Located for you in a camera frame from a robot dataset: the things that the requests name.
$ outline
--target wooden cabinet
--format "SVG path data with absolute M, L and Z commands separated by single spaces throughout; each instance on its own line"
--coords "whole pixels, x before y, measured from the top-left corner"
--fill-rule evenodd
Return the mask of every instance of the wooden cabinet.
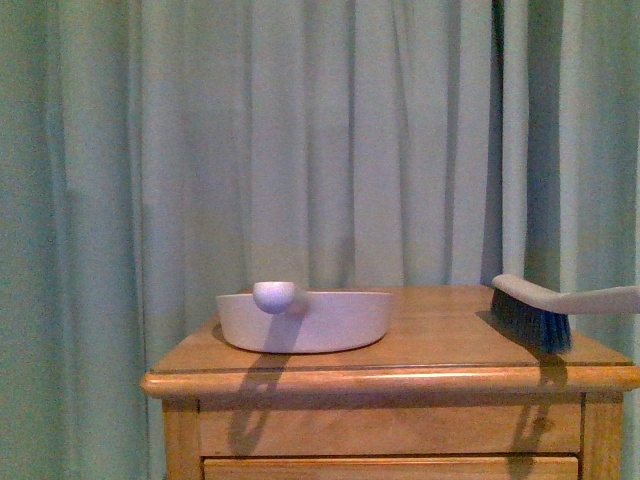
M 170 480 L 619 477 L 623 392 L 640 368 L 575 334 L 541 355 L 494 323 L 482 286 L 396 295 L 361 349 L 270 355 L 216 319 L 145 375 L 163 401 Z

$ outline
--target drawer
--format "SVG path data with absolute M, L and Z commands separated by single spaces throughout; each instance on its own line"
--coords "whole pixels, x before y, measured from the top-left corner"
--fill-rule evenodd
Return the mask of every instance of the drawer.
M 207 459 L 205 480 L 577 480 L 575 457 Z
M 200 455 L 580 451 L 580 395 L 257 396 L 203 401 Z

